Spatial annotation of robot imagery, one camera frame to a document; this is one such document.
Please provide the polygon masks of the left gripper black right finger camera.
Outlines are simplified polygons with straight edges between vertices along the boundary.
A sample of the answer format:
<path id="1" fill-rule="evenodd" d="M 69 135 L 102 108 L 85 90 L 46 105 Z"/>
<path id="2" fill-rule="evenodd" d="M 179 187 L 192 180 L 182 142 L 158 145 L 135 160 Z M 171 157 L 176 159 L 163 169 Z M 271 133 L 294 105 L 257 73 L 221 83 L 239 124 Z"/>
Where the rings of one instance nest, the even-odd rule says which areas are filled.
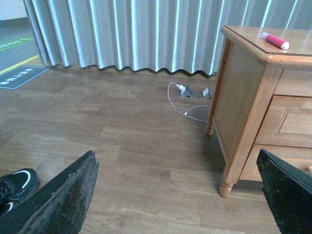
<path id="1" fill-rule="evenodd" d="M 283 234 L 312 232 L 312 177 L 261 149 L 256 161 L 263 193 Z"/>

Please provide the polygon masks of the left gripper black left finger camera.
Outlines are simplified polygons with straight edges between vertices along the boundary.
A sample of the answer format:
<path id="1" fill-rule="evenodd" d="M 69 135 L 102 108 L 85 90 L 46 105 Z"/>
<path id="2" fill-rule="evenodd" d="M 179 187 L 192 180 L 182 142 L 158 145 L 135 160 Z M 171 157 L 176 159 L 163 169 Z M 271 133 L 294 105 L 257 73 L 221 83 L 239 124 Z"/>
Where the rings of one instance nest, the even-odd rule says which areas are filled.
<path id="1" fill-rule="evenodd" d="M 86 152 L 0 218 L 2 234 L 78 234 L 94 193 L 99 162 Z"/>

